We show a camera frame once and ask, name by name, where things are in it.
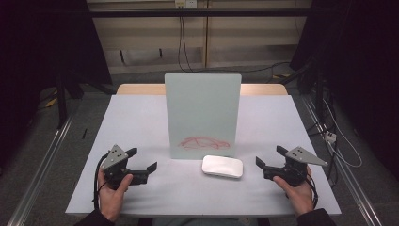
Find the white wall socket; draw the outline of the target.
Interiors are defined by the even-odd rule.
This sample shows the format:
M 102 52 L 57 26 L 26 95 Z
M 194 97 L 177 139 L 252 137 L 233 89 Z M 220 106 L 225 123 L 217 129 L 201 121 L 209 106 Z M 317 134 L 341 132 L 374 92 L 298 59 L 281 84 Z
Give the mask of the white wall socket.
M 197 0 L 175 0 L 175 8 L 194 9 L 198 6 Z

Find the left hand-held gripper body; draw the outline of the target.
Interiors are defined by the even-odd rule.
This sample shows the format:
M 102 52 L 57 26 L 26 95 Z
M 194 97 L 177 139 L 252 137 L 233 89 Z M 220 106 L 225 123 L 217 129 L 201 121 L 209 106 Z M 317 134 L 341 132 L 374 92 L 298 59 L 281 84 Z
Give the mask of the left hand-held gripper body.
M 147 183 L 149 173 L 146 169 L 127 169 L 129 158 L 126 151 L 118 145 L 114 145 L 108 152 L 105 161 L 101 165 L 101 169 L 103 170 L 105 180 L 112 189 L 117 190 L 122 179 L 128 174 L 133 176 L 133 180 L 130 183 L 131 186 L 144 185 Z

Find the person's right hand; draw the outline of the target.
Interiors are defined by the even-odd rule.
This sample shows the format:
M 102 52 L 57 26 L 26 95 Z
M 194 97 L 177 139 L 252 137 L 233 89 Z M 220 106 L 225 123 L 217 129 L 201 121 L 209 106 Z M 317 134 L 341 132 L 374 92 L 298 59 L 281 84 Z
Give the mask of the person's right hand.
M 307 182 L 293 187 L 278 176 L 274 176 L 273 181 L 285 192 L 297 217 L 314 210 L 312 190 Z

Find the white table cover sheet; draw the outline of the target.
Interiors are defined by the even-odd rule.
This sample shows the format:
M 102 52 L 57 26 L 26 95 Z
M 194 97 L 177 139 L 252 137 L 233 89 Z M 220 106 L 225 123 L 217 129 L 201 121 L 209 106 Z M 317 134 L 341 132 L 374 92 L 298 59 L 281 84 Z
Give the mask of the white table cover sheet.
M 281 166 L 285 159 L 277 153 L 277 146 L 313 149 L 291 96 L 244 96 L 239 104 L 235 152 L 244 163 L 244 174 L 239 179 L 206 175 L 199 160 L 171 158 L 165 97 L 115 95 L 67 213 L 92 210 L 94 172 L 113 145 L 138 149 L 129 160 L 131 169 L 157 166 L 147 184 L 128 189 L 122 209 L 126 215 L 155 218 L 288 216 L 293 212 L 289 200 L 277 185 L 264 179 L 255 160 Z

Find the person's left hand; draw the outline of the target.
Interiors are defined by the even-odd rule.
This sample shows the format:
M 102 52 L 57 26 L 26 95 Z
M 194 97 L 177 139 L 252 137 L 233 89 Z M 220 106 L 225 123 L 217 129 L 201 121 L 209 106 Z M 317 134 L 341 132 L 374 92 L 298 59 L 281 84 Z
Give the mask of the person's left hand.
M 109 187 L 102 170 L 98 172 L 100 212 L 111 222 L 116 222 L 123 206 L 124 193 L 133 180 L 131 174 L 126 175 L 117 190 Z

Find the black metal stand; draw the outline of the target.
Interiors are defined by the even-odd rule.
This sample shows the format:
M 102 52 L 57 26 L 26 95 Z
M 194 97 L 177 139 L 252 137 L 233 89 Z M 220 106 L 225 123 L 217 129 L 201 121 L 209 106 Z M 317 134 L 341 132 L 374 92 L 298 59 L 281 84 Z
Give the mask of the black metal stand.
M 280 83 L 285 86 L 296 80 L 298 90 L 301 94 L 309 94 L 312 88 L 315 88 L 315 112 L 320 121 L 323 117 L 323 71 L 321 63 L 312 58 L 308 60 L 303 67 L 293 74 L 282 79 Z
M 95 82 L 93 79 L 90 79 L 81 73 L 59 73 L 56 76 L 56 97 L 58 100 L 58 129 L 60 129 L 66 123 L 68 118 L 65 91 L 67 91 L 73 99 L 81 99 L 84 95 L 84 92 L 80 87 L 81 84 L 88 84 L 91 87 L 107 95 L 114 95 L 117 93 L 115 89 L 108 88 L 99 82 Z

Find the aluminium floor rail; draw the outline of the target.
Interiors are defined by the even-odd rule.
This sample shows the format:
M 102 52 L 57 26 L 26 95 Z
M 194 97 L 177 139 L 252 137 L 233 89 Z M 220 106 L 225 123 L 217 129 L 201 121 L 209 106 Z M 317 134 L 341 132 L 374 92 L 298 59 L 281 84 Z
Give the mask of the aluminium floor rail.
M 45 156 L 40 162 L 39 168 L 36 170 L 33 179 L 31 180 L 27 190 L 25 191 L 22 199 L 19 201 L 16 209 L 14 210 L 7 226 L 24 226 L 31 209 L 39 196 L 43 183 L 52 167 L 56 155 L 68 134 L 73 116 L 69 116 L 63 125 L 56 130 L 55 137 L 53 138 L 50 147 L 47 149 Z
M 367 226 L 383 226 L 379 219 L 370 199 L 365 194 L 364 190 L 360 186 L 358 180 L 353 174 L 351 167 L 343 162 L 343 157 L 338 148 L 334 148 L 332 144 L 327 141 L 324 135 L 321 135 L 322 140 L 327 145 L 328 152 L 334 155 L 334 162 L 336 169 L 341 174 L 341 178 L 345 182 L 349 192 L 351 193 L 359 211 L 366 221 Z

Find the pale green glass writing board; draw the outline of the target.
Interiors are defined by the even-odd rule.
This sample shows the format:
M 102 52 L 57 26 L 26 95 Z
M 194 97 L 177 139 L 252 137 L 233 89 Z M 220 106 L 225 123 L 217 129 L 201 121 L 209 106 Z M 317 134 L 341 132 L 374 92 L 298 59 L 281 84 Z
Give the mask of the pale green glass writing board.
M 241 81 L 230 73 L 165 75 L 172 158 L 235 154 Z

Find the white board eraser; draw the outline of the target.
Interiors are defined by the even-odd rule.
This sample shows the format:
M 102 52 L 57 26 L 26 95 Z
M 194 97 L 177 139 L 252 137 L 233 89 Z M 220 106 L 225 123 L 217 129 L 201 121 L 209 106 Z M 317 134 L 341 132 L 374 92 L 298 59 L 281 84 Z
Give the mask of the white board eraser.
M 235 179 L 241 178 L 244 173 L 244 165 L 241 160 L 217 155 L 204 156 L 201 169 L 205 174 Z

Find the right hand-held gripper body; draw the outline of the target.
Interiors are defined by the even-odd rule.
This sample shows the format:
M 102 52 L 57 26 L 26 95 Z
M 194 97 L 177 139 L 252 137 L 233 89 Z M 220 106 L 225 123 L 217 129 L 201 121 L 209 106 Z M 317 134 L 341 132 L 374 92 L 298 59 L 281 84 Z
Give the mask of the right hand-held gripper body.
M 263 169 L 264 179 L 272 180 L 274 176 L 278 176 L 290 186 L 300 186 L 307 179 L 307 166 L 309 164 L 322 167 L 328 165 L 327 161 L 322 160 L 302 147 L 293 148 L 283 157 L 285 158 L 285 165 L 282 168 L 265 165 Z

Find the black horizontal bar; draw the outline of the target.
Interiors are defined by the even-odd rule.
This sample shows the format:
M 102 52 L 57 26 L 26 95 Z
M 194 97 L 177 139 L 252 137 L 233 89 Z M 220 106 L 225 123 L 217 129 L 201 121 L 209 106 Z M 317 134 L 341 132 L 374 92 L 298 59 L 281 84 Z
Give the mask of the black horizontal bar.
M 121 17 L 296 17 L 313 14 L 307 8 L 279 9 L 134 9 L 134 10 L 93 10 L 89 13 L 96 18 Z

